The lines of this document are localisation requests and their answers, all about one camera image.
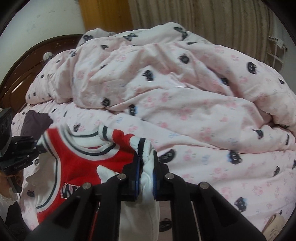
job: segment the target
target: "silver bolt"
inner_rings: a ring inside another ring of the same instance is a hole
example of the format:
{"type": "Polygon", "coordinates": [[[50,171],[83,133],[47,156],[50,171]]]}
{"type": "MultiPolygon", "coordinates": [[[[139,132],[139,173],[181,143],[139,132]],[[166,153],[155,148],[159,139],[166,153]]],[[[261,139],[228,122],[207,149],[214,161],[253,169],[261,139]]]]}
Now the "silver bolt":
{"type": "Polygon", "coordinates": [[[124,173],[120,173],[120,174],[117,175],[117,178],[119,180],[123,180],[123,179],[126,179],[126,175],[124,173]]]}
{"type": "Polygon", "coordinates": [[[209,184],[206,183],[206,182],[201,182],[201,183],[200,183],[200,187],[201,187],[202,189],[208,189],[208,188],[209,188],[209,184]]]}
{"type": "Polygon", "coordinates": [[[165,175],[165,178],[168,180],[173,179],[174,177],[175,177],[174,174],[170,172],[165,175]]]}
{"type": "Polygon", "coordinates": [[[82,185],[82,188],[85,189],[85,190],[87,190],[87,189],[91,188],[91,184],[90,183],[84,183],[82,185]]]}

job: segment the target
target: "brown wooden headboard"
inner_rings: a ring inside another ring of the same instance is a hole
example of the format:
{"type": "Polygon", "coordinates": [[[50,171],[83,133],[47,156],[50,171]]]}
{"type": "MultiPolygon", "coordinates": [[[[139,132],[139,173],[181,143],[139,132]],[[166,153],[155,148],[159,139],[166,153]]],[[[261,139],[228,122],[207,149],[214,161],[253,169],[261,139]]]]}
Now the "brown wooden headboard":
{"type": "Polygon", "coordinates": [[[75,49],[81,36],[82,34],[54,37],[25,52],[10,68],[0,85],[0,107],[12,107],[14,114],[19,112],[26,105],[25,95],[30,84],[44,66],[43,55],[46,52],[56,55],[75,49]]]}

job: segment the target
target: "white lace sleeve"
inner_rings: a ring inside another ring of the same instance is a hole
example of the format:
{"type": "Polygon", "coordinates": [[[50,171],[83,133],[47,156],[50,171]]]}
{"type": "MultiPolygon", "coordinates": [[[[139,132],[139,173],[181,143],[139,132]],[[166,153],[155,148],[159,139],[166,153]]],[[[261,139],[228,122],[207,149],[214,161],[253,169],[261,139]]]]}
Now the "white lace sleeve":
{"type": "Polygon", "coordinates": [[[7,198],[0,194],[0,216],[5,222],[8,208],[10,205],[13,205],[17,201],[17,195],[13,193],[12,189],[9,189],[10,197],[7,198]]]}

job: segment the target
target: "wooden door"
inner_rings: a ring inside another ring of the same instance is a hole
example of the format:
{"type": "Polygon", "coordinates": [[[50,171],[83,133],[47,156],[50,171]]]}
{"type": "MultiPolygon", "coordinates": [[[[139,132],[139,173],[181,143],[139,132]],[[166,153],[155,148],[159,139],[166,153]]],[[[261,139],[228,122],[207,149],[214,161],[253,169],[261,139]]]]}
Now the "wooden door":
{"type": "Polygon", "coordinates": [[[133,30],[128,0],[79,0],[85,29],[133,30]]]}

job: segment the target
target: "person's hand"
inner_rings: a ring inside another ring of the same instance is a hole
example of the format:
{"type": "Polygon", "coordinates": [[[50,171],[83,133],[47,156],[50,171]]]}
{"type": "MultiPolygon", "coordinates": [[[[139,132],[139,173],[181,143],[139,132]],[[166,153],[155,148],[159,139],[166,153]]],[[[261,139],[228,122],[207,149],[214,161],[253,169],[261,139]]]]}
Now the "person's hand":
{"type": "Polygon", "coordinates": [[[10,184],[7,180],[8,177],[15,177],[17,184],[21,186],[23,183],[23,170],[19,171],[15,175],[9,176],[0,171],[0,194],[2,194],[6,198],[11,198],[9,193],[10,184]]]}

